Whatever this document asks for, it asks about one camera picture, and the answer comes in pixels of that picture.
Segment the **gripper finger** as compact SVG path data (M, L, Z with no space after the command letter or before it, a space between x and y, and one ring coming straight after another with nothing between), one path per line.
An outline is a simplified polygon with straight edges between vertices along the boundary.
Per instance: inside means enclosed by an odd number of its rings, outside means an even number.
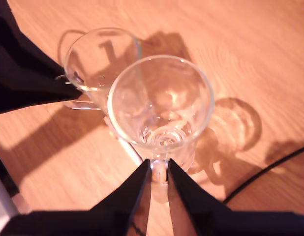
M5 0L0 0L0 46L22 68L55 78L63 68L41 51L20 30Z
M151 202L150 160L143 163L126 181L105 199L90 209L100 223L107 218L106 236L145 236Z
M202 189L173 160L168 163L168 199L175 236L228 236L231 210Z
M0 114L33 105L73 100L81 94L73 85L18 65L0 46Z

